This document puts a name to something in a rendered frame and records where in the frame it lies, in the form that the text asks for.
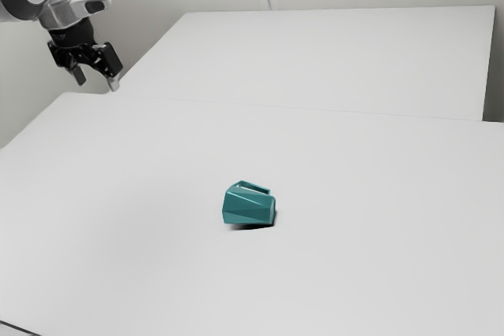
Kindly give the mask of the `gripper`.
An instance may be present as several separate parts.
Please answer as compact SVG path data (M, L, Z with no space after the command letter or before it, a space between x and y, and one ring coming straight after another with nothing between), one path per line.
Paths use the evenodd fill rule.
M79 86L87 81L81 65L88 65L106 78L112 92L119 89L123 64L111 43L98 45L95 41L95 30L89 17L70 27L48 32L50 41L47 45L54 62L60 68L68 68Z

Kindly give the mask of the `teal faceted mug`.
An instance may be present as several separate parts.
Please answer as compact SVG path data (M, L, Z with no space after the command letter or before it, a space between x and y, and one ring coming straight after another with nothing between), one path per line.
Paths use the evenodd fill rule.
M241 180L225 191L221 212L225 224L272 226L276 199L270 189Z

